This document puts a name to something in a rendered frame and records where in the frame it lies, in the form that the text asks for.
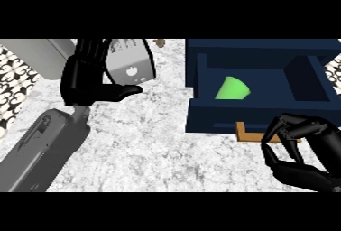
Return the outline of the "dark blue cabinet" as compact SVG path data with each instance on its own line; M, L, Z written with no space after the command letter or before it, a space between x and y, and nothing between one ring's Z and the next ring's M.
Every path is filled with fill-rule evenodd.
M295 56L316 56L325 66L340 53L338 39L186 39L185 85L195 86L199 54L211 68L282 69Z

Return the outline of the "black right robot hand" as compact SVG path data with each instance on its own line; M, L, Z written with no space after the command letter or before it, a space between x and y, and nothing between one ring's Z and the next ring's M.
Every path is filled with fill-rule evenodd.
M294 162L278 158L269 141L279 137ZM306 138L325 171L307 165L297 140ZM269 125L261 139L266 166L281 183L317 192L341 192L341 130L322 117L284 114Z

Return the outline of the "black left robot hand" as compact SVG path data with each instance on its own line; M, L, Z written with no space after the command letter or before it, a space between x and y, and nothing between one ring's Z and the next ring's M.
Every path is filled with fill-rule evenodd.
M78 39L75 53L62 71L61 95L67 106L92 106L96 101L120 102L143 88L120 85L106 68L111 39Z

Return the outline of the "dark blue open drawer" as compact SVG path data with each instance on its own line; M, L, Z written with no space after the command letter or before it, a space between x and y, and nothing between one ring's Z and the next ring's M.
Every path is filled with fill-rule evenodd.
M241 100L216 97L227 76L251 90ZM217 69L199 54L193 91L185 126L189 133L232 134L236 122L250 132L261 133L285 113L319 116L341 126L341 99L315 56L294 57L282 69Z

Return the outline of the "green cup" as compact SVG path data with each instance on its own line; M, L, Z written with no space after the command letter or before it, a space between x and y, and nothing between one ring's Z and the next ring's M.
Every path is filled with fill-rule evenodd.
M220 86L216 99L242 100L251 94L245 83L235 77L227 76Z

